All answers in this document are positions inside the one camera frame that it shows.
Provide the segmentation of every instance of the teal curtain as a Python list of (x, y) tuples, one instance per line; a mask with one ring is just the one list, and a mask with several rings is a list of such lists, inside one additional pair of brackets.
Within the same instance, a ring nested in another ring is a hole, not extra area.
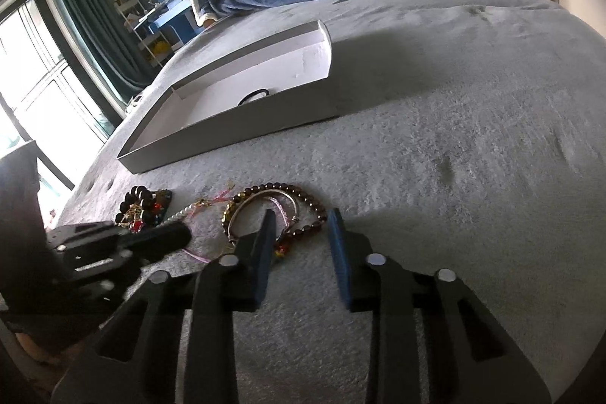
[(107, 0), (54, 1), (83, 54), (122, 101), (129, 101), (153, 81), (149, 62)]

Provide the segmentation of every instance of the cardboard box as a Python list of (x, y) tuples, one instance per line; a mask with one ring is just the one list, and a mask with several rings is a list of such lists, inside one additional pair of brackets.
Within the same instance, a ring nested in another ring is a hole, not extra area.
[[(330, 35), (306, 23), (232, 52), (173, 84), (118, 160), (141, 173), (205, 151), (337, 115)], [(238, 103), (249, 93), (269, 96)]]

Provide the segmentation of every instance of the bracelet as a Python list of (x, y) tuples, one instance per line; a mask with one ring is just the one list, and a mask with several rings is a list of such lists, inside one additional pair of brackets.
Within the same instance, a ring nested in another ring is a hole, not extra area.
[[(288, 197), (293, 205), (295, 205), (295, 215), (292, 216), (289, 224), (283, 229), (280, 236), (276, 240), (276, 254), (279, 257), (283, 257), (287, 252), (290, 240), (300, 238), (304, 234), (319, 231), (320, 228), (322, 228), (322, 224), (327, 220), (326, 208), (320, 204), (319, 200), (295, 185), (278, 182), (255, 185), (253, 187), (247, 187), (242, 192), (234, 195), (232, 200), (227, 205), (225, 212), (223, 213), (221, 224), (223, 226), (223, 231), (227, 236), (227, 240), (230, 243), (237, 241), (237, 237), (233, 235), (231, 228), (232, 223), (237, 217), (238, 211), (242, 206), (249, 204), (254, 198), (259, 197), (260, 193), (263, 193), (263, 195), (266, 193), (280, 193)], [(292, 230), (293, 226), (299, 222), (299, 207), (297, 199), (307, 204), (307, 206), (314, 211), (317, 219), (311, 225), (305, 225), (302, 228)]]
[(124, 196), (114, 221), (133, 233), (157, 226), (164, 221), (172, 197), (170, 190), (148, 190), (143, 185), (134, 186)]
[(262, 89), (258, 89), (256, 91), (253, 91), (252, 93), (247, 94), (244, 98), (242, 98), (240, 100), (240, 103), (238, 104), (238, 106), (245, 104), (253, 96), (257, 96), (257, 95), (269, 96), (269, 90), (265, 89), (265, 88), (262, 88)]
[[(217, 204), (219, 202), (226, 202), (228, 199), (225, 199), (225, 196), (228, 193), (230, 193), (233, 188), (234, 188), (234, 184), (230, 180), (227, 183), (227, 189), (223, 190), (223, 192), (221, 192), (219, 195), (217, 195), (217, 197), (215, 197), (214, 199), (207, 199), (205, 197), (202, 197), (201, 199), (199, 199), (195, 202), (192, 202), (187, 207), (184, 207), (179, 212), (173, 214), (170, 218), (168, 218), (164, 222), (168, 223), (169, 221), (178, 221), (178, 220), (184, 221), (189, 218), (192, 218), (199, 211), (201, 211), (205, 208), (208, 208), (208, 207), (212, 206), (213, 204)], [(209, 262), (212, 261), (212, 259), (209, 259), (208, 257), (200, 256), (200, 255), (192, 252), (188, 248), (183, 248), (181, 250), (183, 250), (183, 252), (186, 253), (188, 256), (192, 257), (193, 259), (196, 259), (198, 262), (202, 262), (203, 264), (208, 264)]]
[(289, 193), (286, 193), (286, 192), (284, 192), (283, 190), (280, 190), (280, 189), (267, 189), (267, 188), (265, 190), (259, 190), (257, 193), (252, 193), (252, 189), (251, 189), (250, 196), (248, 198), (246, 198), (243, 202), (240, 202), (239, 206), (230, 215), (229, 221), (227, 221), (227, 218), (229, 216), (228, 213), (227, 213), (227, 211), (229, 210), (229, 206), (225, 210), (225, 213), (223, 213), (223, 217), (221, 218), (221, 222), (222, 222), (223, 225), (227, 224), (226, 234), (227, 234), (227, 241), (229, 243), (235, 244), (235, 242), (237, 241), (238, 237), (235, 236), (232, 233), (231, 229), (233, 227), (233, 224), (236, 222), (237, 215), (240, 213), (241, 210), (244, 209), (244, 206), (246, 206), (247, 204), (250, 204), (255, 199), (260, 198), (260, 197), (262, 197), (264, 195), (275, 195), (276, 193), (282, 194), (287, 199), (289, 199), (292, 202), (293, 209), (294, 209), (294, 214), (288, 219), (288, 222), (284, 225), (284, 229), (282, 230), (282, 232), (280, 233), (280, 235), (278, 235), (278, 237), (276, 238), (276, 241), (278, 241), (293, 226), (295, 226), (296, 223), (299, 222), (299, 204), (297, 203), (297, 201)]
[[(197, 202), (194, 202), (194, 203), (190, 204), (189, 206), (187, 206), (185, 209), (182, 209), (181, 211), (179, 211), (177, 214), (172, 215), (166, 221), (174, 221), (174, 220), (179, 220), (179, 219), (185, 220), (186, 218), (191, 218), (197, 211), (200, 211), (200, 209), (202, 207), (209, 207), (212, 204), (215, 204), (217, 202), (223, 202), (224, 201), (223, 195), (226, 192), (229, 192), (229, 190), (231, 190), (231, 189), (225, 190), (222, 195), (217, 196), (215, 199), (211, 199), (211, 200), (201, 199)], [(278, 211), (280, 211), (280, 215), (282, 216), (282, 219), (284, 221), (284, 227), (286, 228), (289, 224), (289, 217), (286, 215), (286, 211), (284, 210), (283, 206), (280, 204), (278, 199), (276, 199), (275, 197), (268, 197), (267, 199), (269, 201), (273, 202), (276, 205), (276, 207), (278, 208)], [(230, 253), (230, 248), (233, 248), (233, 244), (230, 244), (227, 249), (224, 249), (223, 254)], [(186, 253), (188, 256), (192, 257), (193, 259), (196, 259), (198, 262), (202, 262), (203, 264), (208, 264), (209, 262), (212, 261), (212, 259), (209, 259), (208, 257), (200, 256), (199, 254), (192, 252), (188, 248), (184, 248), (181, 250), (183, 250), (183, 252)]]

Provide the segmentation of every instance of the bookshelf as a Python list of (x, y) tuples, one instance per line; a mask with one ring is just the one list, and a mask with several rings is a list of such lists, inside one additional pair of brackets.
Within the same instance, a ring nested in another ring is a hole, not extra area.
[[(164, 67), (166, 60), (175, 53), (177, 47), (171, 46), (161, 31), (150, 34), (146, 23), (137, 26), (139, 18), (145, 14), (141, 2), (139, 0), (128, 0), (123, 4), (115, 4), (114, 6), (122, 16), (126, 29), (137, 37), (137, 47), (144, 53), (151, 67)], [(154, 48), (159, 42), (165, 42), (163, 45), (169, 49), (161, 52), (155, 51)]]

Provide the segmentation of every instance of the bed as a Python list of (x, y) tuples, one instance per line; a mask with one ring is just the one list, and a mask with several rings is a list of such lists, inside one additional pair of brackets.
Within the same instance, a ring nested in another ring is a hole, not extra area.
[[(317, 19), (333, 40), (340, 118), (136, 176), (116, 160), (169, 85)], [(550, 0), (313, 0), (228, 19), (167, 64), (59, 223), (110, 220), (139, 184), (171, 189), (169, 214), (229, 180), (299, 184), (404, 268), (456, 271), (555, 400), (606, 326), (605, 64), (604, 38)], [(219, 218), (192, 221), (192, 250), (222, 252)], [(145, 275), (199, 268), (174, 253)], [(273, 268), (261, 310), (234, 315), (241, 402), (363, 402), (370, 324), (340, 304), (325, 232), (302, 240)]]

